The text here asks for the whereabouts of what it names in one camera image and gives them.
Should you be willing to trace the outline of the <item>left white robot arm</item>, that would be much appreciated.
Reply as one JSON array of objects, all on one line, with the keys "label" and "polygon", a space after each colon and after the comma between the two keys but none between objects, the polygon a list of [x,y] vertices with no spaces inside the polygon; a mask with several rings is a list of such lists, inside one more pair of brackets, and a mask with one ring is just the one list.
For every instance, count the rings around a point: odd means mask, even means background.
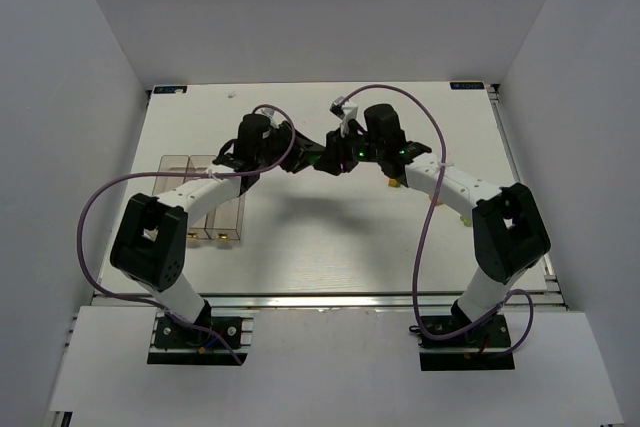
[{"label": "left white robot arm", "polygon": [[196,330],[207,327],[211,308],[183,274],[189,229],[223,203],[244,195],[267,168],[296,173],[317,162],[324,150],[288,121],[275,125],[264,114],[245,115],[236,136],[223,144],[203,177],[158,196],[130,198],[110,264],[180,321]]}]

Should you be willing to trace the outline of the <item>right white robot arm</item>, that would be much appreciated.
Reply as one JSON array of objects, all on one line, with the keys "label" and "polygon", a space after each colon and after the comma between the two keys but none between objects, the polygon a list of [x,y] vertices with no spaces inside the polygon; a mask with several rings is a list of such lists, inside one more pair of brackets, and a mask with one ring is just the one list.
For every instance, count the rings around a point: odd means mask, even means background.
[{"label": "right white robot arm", "polygon": [[386,177],[430,195],[470,222],[477,269],[451,314],[464,331],[484,323],[550,250],[531,190],[521,183],[500,187],[438,159],[430,147],[407,140],[389,104],[367,108],[363,124],[350,102],[337,101],[330,110],[340,126],[327,134],[315,169],[340,175],[362,162],[375,163]]}]

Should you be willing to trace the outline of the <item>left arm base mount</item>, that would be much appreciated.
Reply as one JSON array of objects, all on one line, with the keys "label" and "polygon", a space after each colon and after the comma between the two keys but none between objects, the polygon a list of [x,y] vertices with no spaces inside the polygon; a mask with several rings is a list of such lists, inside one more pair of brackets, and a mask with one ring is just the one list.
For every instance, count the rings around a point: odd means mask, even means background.
[{"label": "left arm base mount", "polygon": [[252,342],[253,318],[213,315],[210,332],[186,327],[158,314],[147,354],[149,365],[231,366],[246,360]]}]

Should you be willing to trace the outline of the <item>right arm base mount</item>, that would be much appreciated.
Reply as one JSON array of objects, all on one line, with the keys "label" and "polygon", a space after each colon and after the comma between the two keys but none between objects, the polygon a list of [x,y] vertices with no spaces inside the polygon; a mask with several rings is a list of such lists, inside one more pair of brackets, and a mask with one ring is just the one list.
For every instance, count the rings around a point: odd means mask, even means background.
[{"label": "right arm base mount", "polygon": [[425,337],[418,325],[408,328],[418,338],[423,372],[511,371],[515,369],[511,336],[503,315],[497,314],[480,327],[447,340]]}]

